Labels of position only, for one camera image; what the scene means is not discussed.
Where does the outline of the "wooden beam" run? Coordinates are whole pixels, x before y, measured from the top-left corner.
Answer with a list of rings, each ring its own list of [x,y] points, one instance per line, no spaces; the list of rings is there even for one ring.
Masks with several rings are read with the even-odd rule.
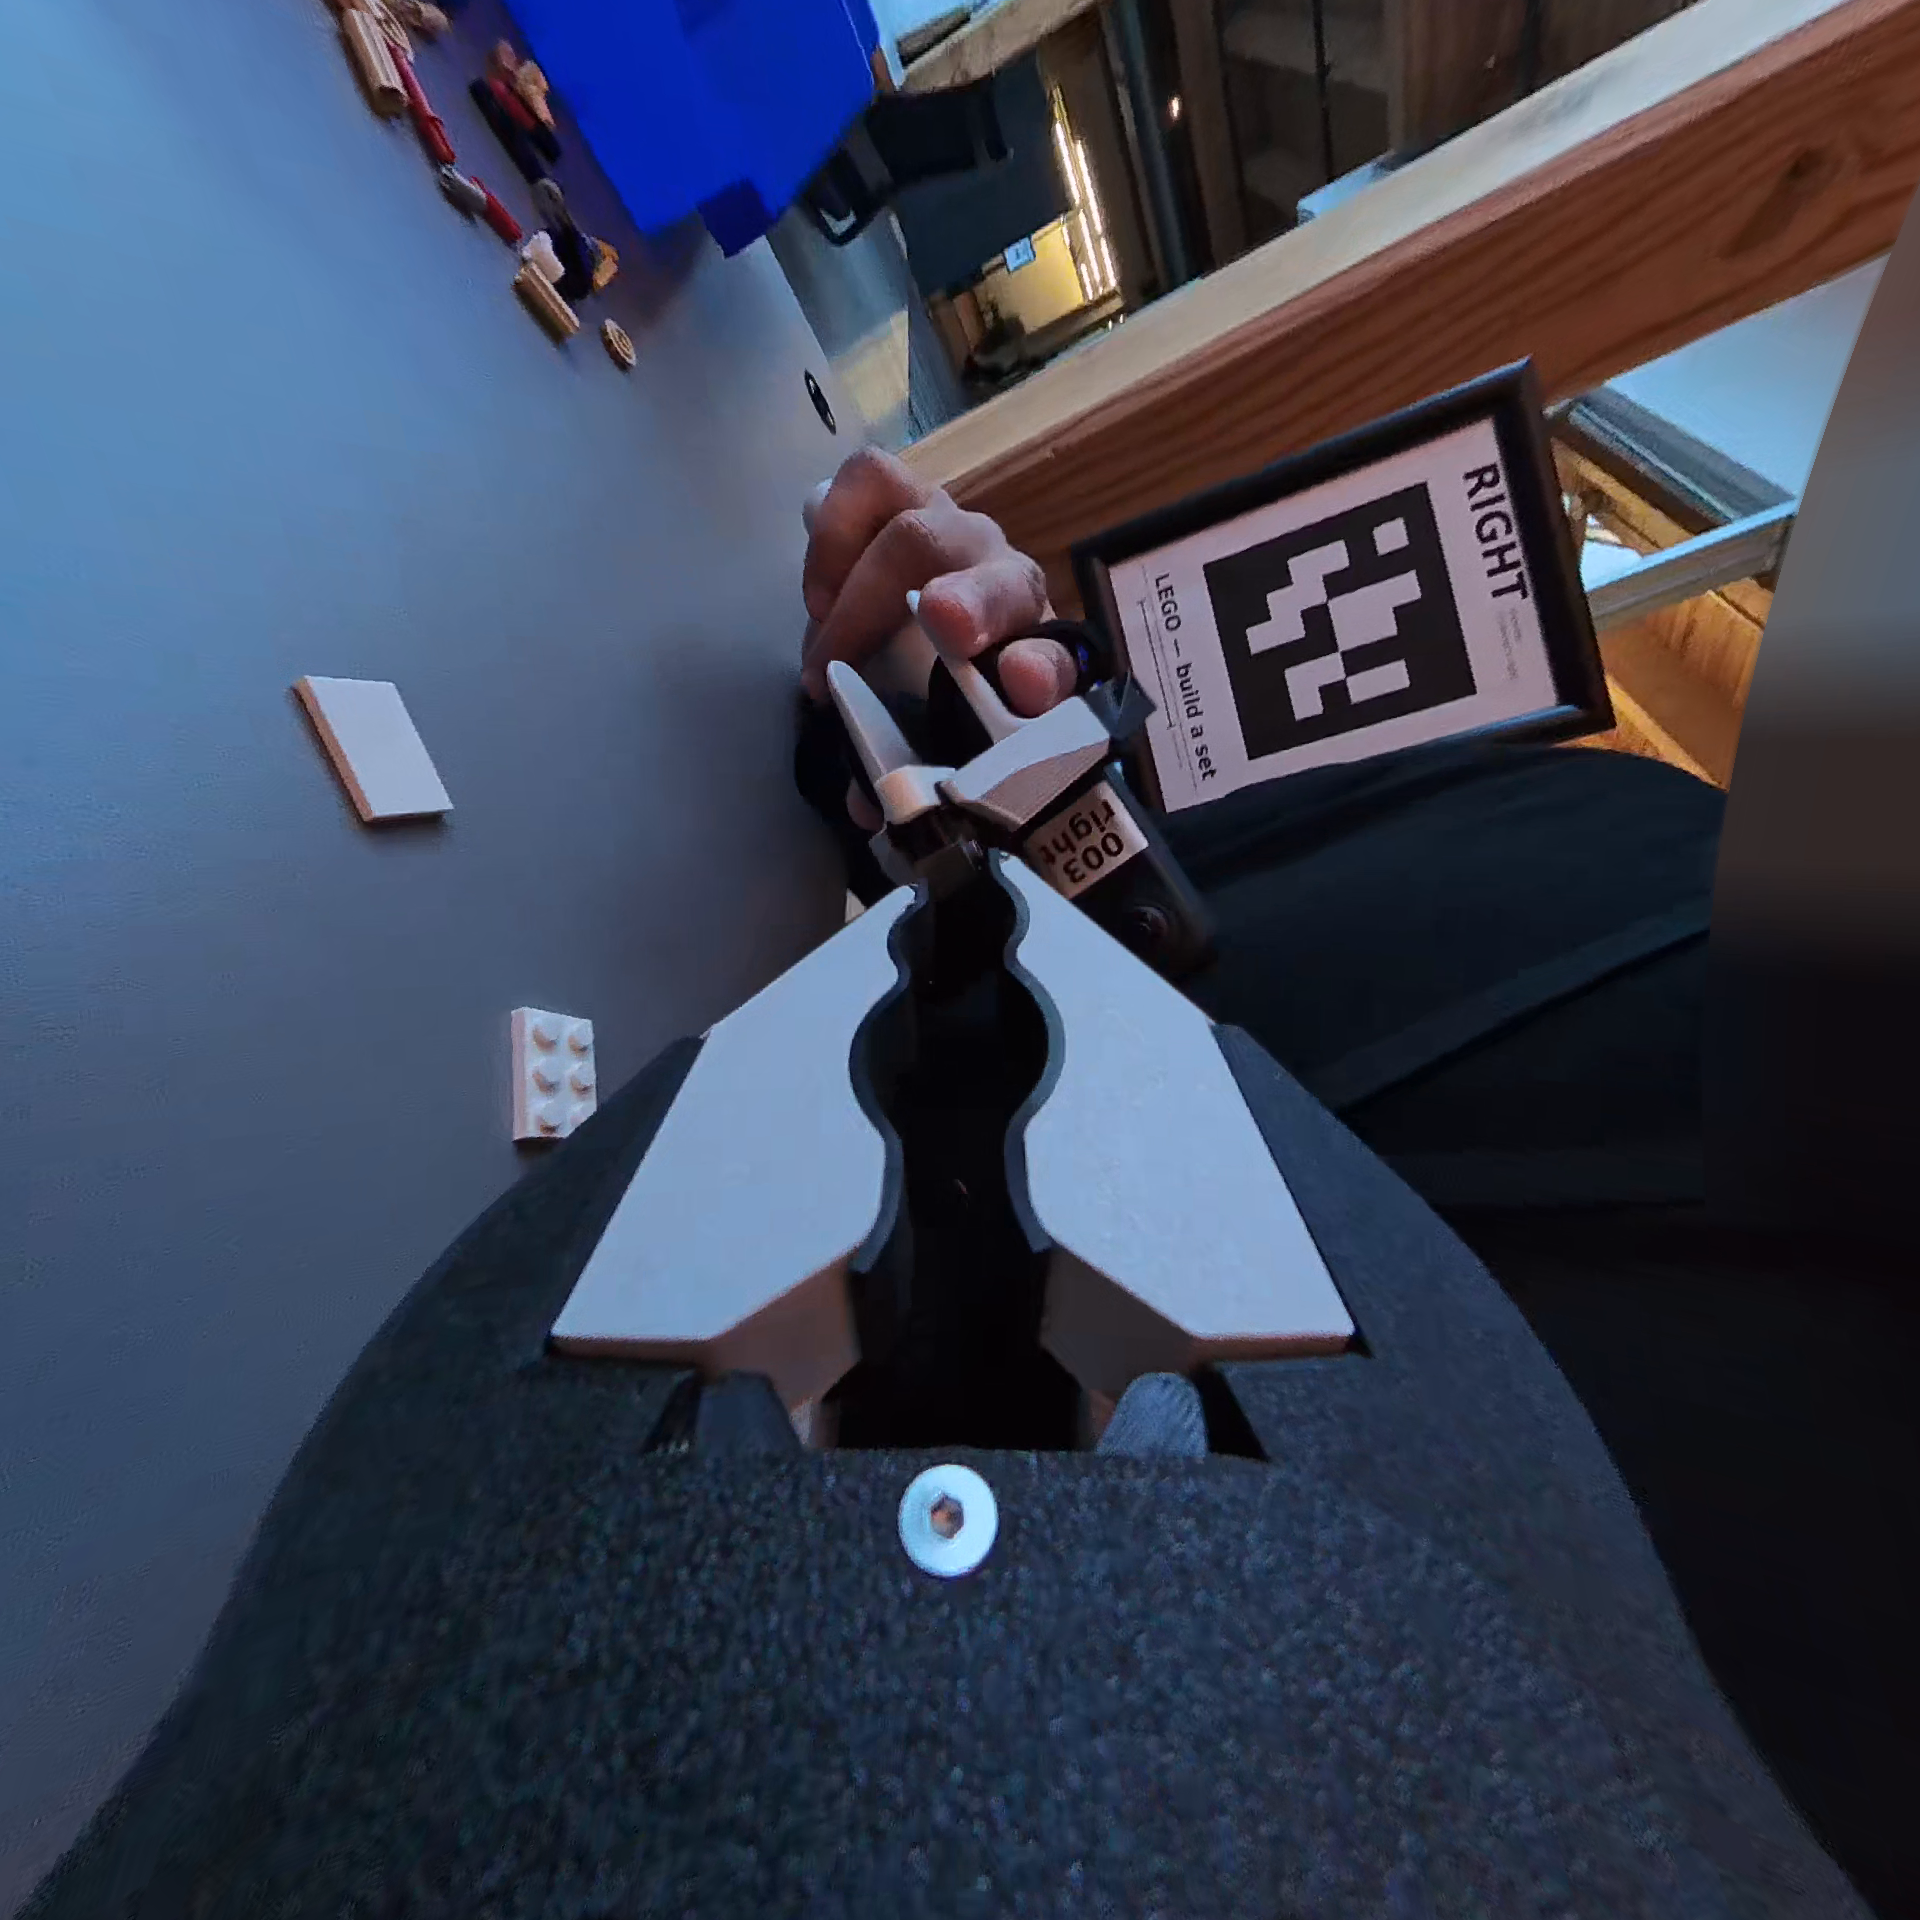
[[[1484,371],[1558,400],[1889,252],[1914,2],[1677,12],[905,449],[1070,548]]]

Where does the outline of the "white smooth lego tile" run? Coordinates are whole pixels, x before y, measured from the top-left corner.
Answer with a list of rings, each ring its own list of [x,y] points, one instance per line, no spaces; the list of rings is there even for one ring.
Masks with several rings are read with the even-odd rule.
[[[359,823],[438,819],[454,809],[395,684],[299,675],[292,691]]]

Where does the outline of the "metal rail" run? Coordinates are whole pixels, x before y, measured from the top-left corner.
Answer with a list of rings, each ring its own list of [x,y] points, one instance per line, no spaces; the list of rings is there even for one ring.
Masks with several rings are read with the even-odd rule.
[[[1713,593],[1765,620],[1797,493],[1614,387],[1549,406],[1546,425],[1598,633]]]

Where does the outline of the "pile of tan lego pieces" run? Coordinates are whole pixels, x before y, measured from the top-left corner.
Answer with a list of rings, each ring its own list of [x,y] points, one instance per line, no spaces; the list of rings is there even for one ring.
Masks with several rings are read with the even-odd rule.
[[[619,254],[563,185],[560,99],[500,4],[325,2],[359,101],[418,156],[443,203],[490,237],[515,309],[560,350],[628,378],[611,316]]]

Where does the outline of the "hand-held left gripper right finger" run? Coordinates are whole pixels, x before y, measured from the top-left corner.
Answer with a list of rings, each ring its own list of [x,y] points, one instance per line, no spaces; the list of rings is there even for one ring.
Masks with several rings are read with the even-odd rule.
[[[1043,1026],[1008,1134],[1009,1194],[1046,1257],[1037,1342],[1087,1447],[1143,1375],[1351,1352],[1322,1247],[1216,1023],[1028,868],[1003,963]]]

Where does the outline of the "dark shelving unit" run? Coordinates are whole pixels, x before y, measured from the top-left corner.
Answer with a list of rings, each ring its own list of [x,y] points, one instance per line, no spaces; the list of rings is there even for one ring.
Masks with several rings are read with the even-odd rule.
[[[875,84],[1012,154],[903,195],[966,404],[1329,211],[1544,80],[1546,4],[875,4]]]

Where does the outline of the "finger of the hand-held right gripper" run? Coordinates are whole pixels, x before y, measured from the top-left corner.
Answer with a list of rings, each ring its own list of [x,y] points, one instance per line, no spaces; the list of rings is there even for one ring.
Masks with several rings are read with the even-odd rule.
[[[828,691],[886,825],[907,825],[943,804],[943,766],[919,758],[875,690],[846,662],[828,662]]]
[[[1060,701],[943,777],[943,804],[969,817],[1039,817],[1127,750],[1153,701]]]

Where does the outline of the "white studded lego plate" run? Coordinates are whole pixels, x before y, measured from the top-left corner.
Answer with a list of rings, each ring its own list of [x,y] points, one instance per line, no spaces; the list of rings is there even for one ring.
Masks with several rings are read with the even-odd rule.
[[[592,1020],[518,1006],[507,1016],[509,1138],[525,1145],[569,1138],[597,1108]]]

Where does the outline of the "blue plastic bin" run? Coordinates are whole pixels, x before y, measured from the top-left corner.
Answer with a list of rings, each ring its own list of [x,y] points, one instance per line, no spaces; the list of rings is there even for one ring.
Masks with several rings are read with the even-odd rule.
[[[509,2],[642,231],[700,218],[726,257],[801,195],[873,97],[866,2]]]

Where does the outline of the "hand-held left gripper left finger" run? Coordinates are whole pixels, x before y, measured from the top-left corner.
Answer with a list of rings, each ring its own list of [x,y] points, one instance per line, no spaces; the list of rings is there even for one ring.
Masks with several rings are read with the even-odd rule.
[[[797,1443],[826,1443],[889,1163],[854,1042],[921,901],[889,891],[708,1027],[547,1331],[557,1355],[761,1378]]]

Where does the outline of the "person's right hand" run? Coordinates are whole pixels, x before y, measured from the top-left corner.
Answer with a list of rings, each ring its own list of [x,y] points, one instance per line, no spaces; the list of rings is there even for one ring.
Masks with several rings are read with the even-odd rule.
[[[889,452],[852,452],[814,496],[805,536],[800,672],[815,706],[828,704],[830,664],[864,667],[899,633],[912,595],[947,659],[994,654],[1012,711],[1039,716],[1073,693],[1076,659],[1042,633],[1051,620],[1043,566]]]

